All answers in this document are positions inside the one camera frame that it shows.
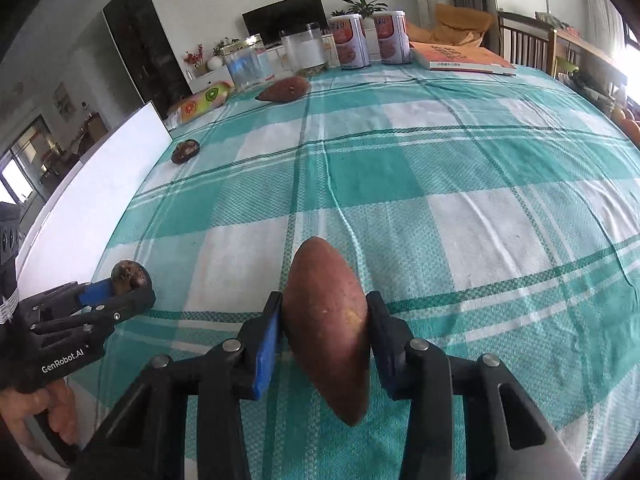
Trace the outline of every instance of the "finger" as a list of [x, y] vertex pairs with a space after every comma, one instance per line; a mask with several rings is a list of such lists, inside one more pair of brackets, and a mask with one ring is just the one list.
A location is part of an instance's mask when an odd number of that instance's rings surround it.
[[49, 427], [56, 433], [66, 428], [66, 424], [71, 418], [73, 418], [73, 414], [69, 406], [57, 404], [49, 409]]
[[28, 430], [22, 418], [4, 420], [9, 432], [14, 436], [15, 441], [23, 446], [33, 447], [34, 440], [31, 431]]
[[60, 431], [60, 438], [67, 444], [76, 444], [78, 442], [78, 423], [71, 418], [66, 422], [66, 426]]
[[20, 394], [8, 388], [0, 395], [0, 413], [5, 419], [23, 418], [40, 413], [49, 405], [50, 395], [41, 389], [32, 394]]
[[47, 384], [47, 390], [58, 402], [62, 402], [63, 404], [73, 402], [73, 390], [66, 385], [64, 379], [58, 379], [57, 381]]

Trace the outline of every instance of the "human hand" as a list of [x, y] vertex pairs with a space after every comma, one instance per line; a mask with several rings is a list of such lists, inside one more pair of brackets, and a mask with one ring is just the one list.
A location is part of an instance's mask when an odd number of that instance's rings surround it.
[[27, 415], [49, 410], [49, 426], [67, 444], [78, 441], [78, 414], [76, 398], [64, 379], [58, 379], [46, 388], [32, 394], [18, 393], [14, 388], [0, 392], [0, 414], [9, 431], [19, 444], [34, 447], [31, 432], [25, 425]]

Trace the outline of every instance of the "clear plastic container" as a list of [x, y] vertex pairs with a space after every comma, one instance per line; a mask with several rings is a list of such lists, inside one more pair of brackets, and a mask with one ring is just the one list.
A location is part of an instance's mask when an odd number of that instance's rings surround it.
[[239, 92], [274, 79], [260, 34], [227, 45], [222, 49], [222, 54]]
[[317, 22], [281, 30], [280, 39], [294, 74], [310, 76], [326, 68], [322, 31]]

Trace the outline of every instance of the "tablecloth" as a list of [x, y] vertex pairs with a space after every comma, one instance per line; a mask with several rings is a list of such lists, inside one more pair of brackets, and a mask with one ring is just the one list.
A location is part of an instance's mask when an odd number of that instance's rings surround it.
[[[498, 354], [587, 478], [640, 430], [640, 153], [587, 101], [541, 72], [330, 70], [290, 104], [238, 94], [172, 132], [200, 142], [159, 159], [95, 278], [123, 258], [158, 300], [121, 324], [73, 379], [100, 421], [155, 354], [203, 354], [282, 290], [297, 247], [327, 239], [364, 291], [447, 353]], [[375, 368], [348, 428], [287, 346], [268, 394], [242, 402], [254, 479], [397, 478], [408, 402]], [[195, 458], [190, 400], [186, 455]], [[464, 473], [455, 402], [455, 472]]]

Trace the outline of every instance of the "wooden chair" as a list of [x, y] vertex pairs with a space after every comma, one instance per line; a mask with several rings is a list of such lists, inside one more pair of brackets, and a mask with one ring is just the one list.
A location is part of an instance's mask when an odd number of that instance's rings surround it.
[[512, 12], [498, 12], [500, 55], [507, 61], [556, 76], [558, 33], [552, 25]]

